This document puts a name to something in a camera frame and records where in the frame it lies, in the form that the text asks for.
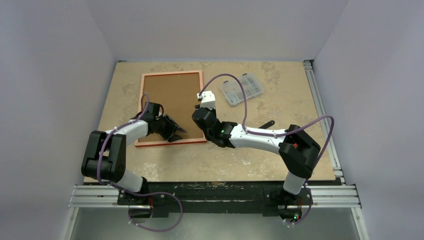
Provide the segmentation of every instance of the marble table surface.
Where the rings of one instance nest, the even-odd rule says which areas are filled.
[[[302,62],[119,62],[116,64],[98,130],[127,122],[137,113],[141,77],[144,73],[201,70],[203,82],[230,73],[237,77],[253,73],[264,85],[262,95],[247,101],[246,126],[257,128],[274,120],[270,129],[303,126],[318,117]],[[216,97],[221,121],[241,123],[244,107],[230,107],[215,80],[207,90]],[[319,123],[306,130],[321,146],[324,136]],[[288,170],[277,154],[251,148],[220,148],[211,142],[126,150],[126,167],[148,181],[273,181],[284,180]],[[334,180],[328,152],[315,167],[311,180]],[[85,178],[85,182],[94,181]]]

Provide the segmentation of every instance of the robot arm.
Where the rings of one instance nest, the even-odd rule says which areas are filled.
[[[283,188],[291,195],[298,195],[305,181],[312,176],[321,147],[306,132],[280,136],[286,132],[298,129],[297,125],[290,125],[288,129],[267,130],[260,128],[248,129],[257,133],[271,134],[265,136],[247,133],[241,124],[236,122],[221,122],[217,118],[215,96],[212,91],[205,91],[197,95],[201,101],[195,107],[193,121],[204,132],[208,141],[221,148],[254,148],[278,154],[288,168]]]
[[[137,120],[139,112],[130,120],[132,124],[113,133],[106,145],[108,156],[104,155],[101,161],[102,180],[115,183],[135,193],[148,192],[147,180],[126,169],[127,146],[150,134],[160,134],[164,140],[171,143],[182,139],[176,132],[186,133],[169,115],[162,115],[160,108],[162,108],[160,104],[151,102],[140,120]],[[85,177],[97,179],[100,150],[112,130],[91,132],[81,166],[82,175]]]

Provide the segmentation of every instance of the brown board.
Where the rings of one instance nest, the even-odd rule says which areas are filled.
[[[147,93],[150,102],[163,106],[164,114],[169,115],[187,133],[177,132],[181,140],[168,142],[159,134],[150,134],[135,141],[136,147],[163,146],[177,144],[206,143],[203,132],[192,120],[195,105],[198,105],[196,94],[203,88],[202,71],[175,71],[146,73],[141,77],[138,111],[142,110],[146,98],[141,98]]]

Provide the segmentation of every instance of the white wall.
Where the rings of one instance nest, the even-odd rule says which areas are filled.
[[[348,0],[87,0],[119,60],[308,60]]]
[[[373,240],[423,239],[424,2],[350,0],[313,63]]]
[[[56,240],[114,58],[84,0],[0,3],[1,239]]]

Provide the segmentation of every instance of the wooden frame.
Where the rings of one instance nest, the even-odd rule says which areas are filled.
[[[192,71],[170,71],[170,72],[156,72],[156,73],[144,73],[141,76],[141,84],[140,84],[140,95],[138,97],[138,112],[142,110],[142,96],[143,96],[143,88],[145,84],[145,77],[148,76],[163,76],[163,75],[179,75],[179,74],[195,74],[197,73],[199,75],[199,87],[200,89],[203,88],[203,76],[201,70],[192,70]],[[196,143],[206,143],[207,140],[205,138],[205,135],[203,134],[203,137],[201,138],[188,138],[188,139],[182,139],[177,140],[175,142],[168,142],[166,140],[162,141],[148,141],[148,142],[139,142],[137,139],[134,143],[136,148],[140,147],[153,147],[153,146],[167,146],[167,145],[180,145],[180,144],[196,144]]]

